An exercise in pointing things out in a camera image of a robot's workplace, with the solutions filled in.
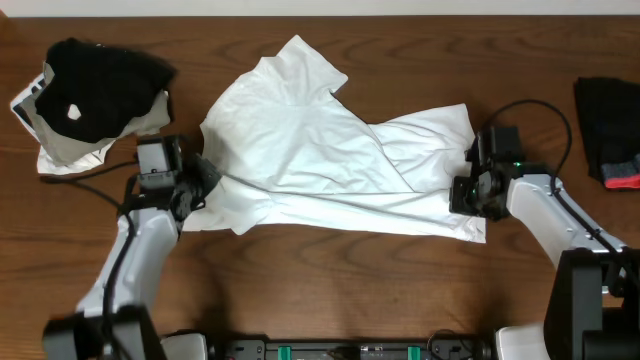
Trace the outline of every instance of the wooden table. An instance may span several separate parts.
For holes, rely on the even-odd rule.
[[[466,103],[474,128],[501,105],[548,100],[571,120],[574,147],[561,174],[600,225],[640,246],[640,193],[607,192],[587,176],[573,82],[613,76],[640,82],[640,21],[632,17],[384,17],[0,19],[0,358],[40,359],[51,315],[89,290],[116,231],[114,209],[95,196],[38,182],[38,144],[9,101],[67,37],[141,49],[179,70],[177,121],[163,133],[198,135],[218,96],[261,56],[299,34],[349,82],[342,103],[378,123]],[[564,128],[527,106],[518,125],[532,160],[555,166]],[[129,160],[119,141],[108,164]],[[90,181],[121,199],[130,170]],[[437,237],[258,226],[189,233],[169,257],[153,318],[160,333],[199,328],[271,338],[428,337],[440,328],[484,332],[541,321],[554,268],[518,221],[491,224],[486,245]]]

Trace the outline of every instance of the green tape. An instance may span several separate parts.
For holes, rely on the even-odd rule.
[[[420,347],[409,346],[409,360],[420,360]]]
[[[291,360],[291,346],[280,346],[278,348],[278,360]]]

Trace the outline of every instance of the wood grain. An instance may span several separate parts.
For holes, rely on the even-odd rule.
[[[0,103],[41,71],[47,48],[74,36],[163,57],[179,75],[177,121],[163,133],[198,135],[218,96],[261,56],[299,34],[349,82],[340,101],[379,123],[466,103],[474,128],[501,105],[540,98],[570,118],[575,146],[561,174],[602,226],[640,245],[640,193],[605,191],[587,177],[572,84],[578,76],[640,82],[633,17],[380,17],[0,19]],[[116,231],[114,210],[91,194],[46,186],[38,145],[0,109],[0,359],[41,359],[48,318],[69,313],[95,280]],[[533,160],[555,165],[565,144],[545,109],[514,109]],[[108,164],[129,160],[121,140]],[[91,184],[121,197],[130,170]],[[541,321],[554,269],[529,232],[490,224],[486,245],[437,237],[259,226],[185,234],[162,276],[153,318],[161,333],[201,328],[271,338],[426,337],[440,328],[490,331]]]

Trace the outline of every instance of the black cloth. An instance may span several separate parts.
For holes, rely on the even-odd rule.
[[[46,62],[54,77],[36,100],[38,115],[55,132],[88,143],[120,136],[132,118],[151,110],[175,73],[148,55],[73,38],[54,44]],[[68,117],[72,104],[77,120]]]
[[[579,78],[575,96],[589,176],[604,183],[603,165],[631,162],[640,154],[640,85]]]

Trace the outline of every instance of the white t-shirt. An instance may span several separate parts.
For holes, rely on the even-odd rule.
[[[240,76],[201,125],[224,176],[184,230],[307,224],[484,242],[484,219],[449,213],[474,139],[464,105],[367,125],[333,97],[347,76],[295,36]]]

